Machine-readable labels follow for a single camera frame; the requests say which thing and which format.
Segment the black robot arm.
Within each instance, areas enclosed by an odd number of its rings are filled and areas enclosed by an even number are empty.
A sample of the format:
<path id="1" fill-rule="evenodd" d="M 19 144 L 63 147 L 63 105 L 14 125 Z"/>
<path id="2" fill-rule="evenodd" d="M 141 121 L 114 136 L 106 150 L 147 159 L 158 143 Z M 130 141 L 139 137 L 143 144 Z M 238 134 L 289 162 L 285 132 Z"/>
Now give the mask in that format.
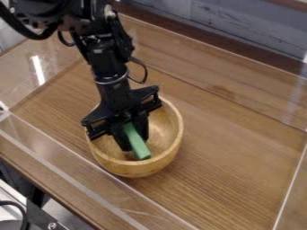
<path id="1" fill-rule="evenodd" d="M 146 152 L 149 114 L 162 105 L 159 87 L 131 87 L 129 62 L 133 37 L 125 30 L 111 0 L 0 0 L 0 19 L 31 40 L 52 35 L 78 48 L 88 62 L 101 92 L 101 103 L 82 120 L 88 138 L 114 137 L 125 151 Z"/>

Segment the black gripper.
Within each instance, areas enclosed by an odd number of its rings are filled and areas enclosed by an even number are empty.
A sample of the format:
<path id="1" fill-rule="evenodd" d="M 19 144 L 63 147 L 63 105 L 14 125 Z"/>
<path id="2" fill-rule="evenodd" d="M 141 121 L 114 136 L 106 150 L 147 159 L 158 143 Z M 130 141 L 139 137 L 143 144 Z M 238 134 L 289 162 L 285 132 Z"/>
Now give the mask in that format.
<path id="1" fill-rule="evenodd" d="M 82 120 L 88 138 L 95 140 L 103 135 L 113 135 L 125 152 L 133 150 L 123 124 L 134 122 L 137 131 L 149 141 L 149 114 L 162 106 L 159 87 L 131 87 L 129 74 L 105 76 L 94 75 L 101 93 L 101 103 Z"/>

